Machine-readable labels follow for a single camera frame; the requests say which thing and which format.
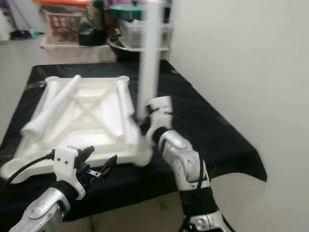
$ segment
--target white plastic pipe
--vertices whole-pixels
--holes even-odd
[[[81,79],[80,75],[76,75],[70,83],[55,97],[50,106],[41,112],[34,120],[27,123],[20,131],[23,136],[39,137],[46,128],[50,119],[53,118],[54,112],[58,110],[63,101],[73,92],[75,85]]]
[[[144,19],[143,48],[140,62],[140,78],[137,105],[137,118],[146,117],[147,101],[156,97],[160,61],[160,45],[162,38],[163,1],[147,0]]]

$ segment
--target black tablecloth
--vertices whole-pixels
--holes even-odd
[[[121,62],[108,64],[40,65],[32,69],[28,85],[9,125],[0,148],[0,165],[10,159],[20,142],[20,129],[30,120],[40,100],[48,76],[130,77],[129,89],[136,106],[139,64]],[[190,128],[207,161],[211,177],[240,172],[266,181],[267,174],[256,150],[207,103],[174,68],[161,61],[158,96],[172,97],[173,111]],[[181,124],[173,126],[190,139]],[[0,202],[0,231],[20,219],[26,206],[55,181],[54,174],[33,176],[23,183],[10,185]],[[125,205],[145,201],[176,190],[171,169],[157,151],[145,167],[119,165],[101,183],[95,183],[87,195],[77,201],[65,220],[74,220]]]

